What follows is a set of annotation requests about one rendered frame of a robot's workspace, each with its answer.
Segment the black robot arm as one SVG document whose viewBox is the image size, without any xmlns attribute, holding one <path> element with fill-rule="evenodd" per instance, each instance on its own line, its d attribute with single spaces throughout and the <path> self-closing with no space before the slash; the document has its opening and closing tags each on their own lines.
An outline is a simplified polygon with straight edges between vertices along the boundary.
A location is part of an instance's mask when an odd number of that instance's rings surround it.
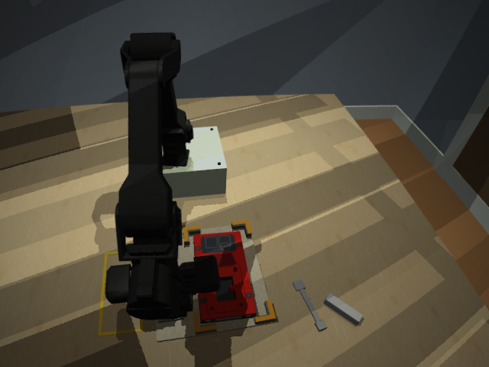
<svg viewBox="0 0 489 367">
<path fill-rule="evenodd" d="M 130 36 L 120 49 L 128 89 L 129 170 L 115 208 L 118 260 L 132 263 L 127 313 L 171 320 L 193 311 L 193 292 L 171 266 L 183 244 L 182 212 L 162 165 L 186 166 L 193 126 L 177 108 L 173 88 L 180 40 L 173 32 Z M 133 244 L 126 245 L 126 237 Z"/>
</svg>

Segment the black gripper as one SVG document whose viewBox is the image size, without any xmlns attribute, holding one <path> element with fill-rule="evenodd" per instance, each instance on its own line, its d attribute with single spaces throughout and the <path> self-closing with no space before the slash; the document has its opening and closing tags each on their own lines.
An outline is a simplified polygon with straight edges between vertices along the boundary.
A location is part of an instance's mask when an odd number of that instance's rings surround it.
<svg viewBox="0 0 489 367">
<path fill-rule="evenodd" d="M 193 257 L 178 265 L 175 259 L 171 265 L 173 273 L 184 276 L 185 287 L 193 295 L 218 291 L 221 287 L 216 258 L 213 255 Z M 112 304 L 127 303 L 128 288 L 130 284 L 131 264 L 110 266 L 106 272 L 105 296 Z"/>
</svg>

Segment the yellow rectangular outline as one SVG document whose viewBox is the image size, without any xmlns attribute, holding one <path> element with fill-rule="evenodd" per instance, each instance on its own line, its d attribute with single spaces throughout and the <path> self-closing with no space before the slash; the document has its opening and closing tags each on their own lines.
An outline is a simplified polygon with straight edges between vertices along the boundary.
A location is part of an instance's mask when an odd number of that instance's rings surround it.
<svg viewBox="0 0 489 367">
<path fill-rule="evenodd" d="M 102 333 L 102 315 L 103 315 L 103 305 L 104 305 L 104 293 L 105 293 L 105 278 L 106 278 L 106 266 L 107 266 L 107 255 L 117 255 L 118 252 L 106 252 L 105 253 L 105 260 L 104 260 L 104 271 L 103 271 L 103 276 L 102 276 L 102 291 L 101 291 L 101 302 L 100 302 L 100 311 L 99 311 L 99 331 L 98 335 L 99 336 L 107 336 L 107 335 L 115 335 L 115 334 L 120 334 L 120 333 L 136 333 L 136 332 L 141 332 L 143 331 L 143 319 L 140 319 L 140 329 L 133 329 L 133 330 L 121 330 L 121 331 L 113 331 L 113 332 L 104 332 Z"/>
</svg>

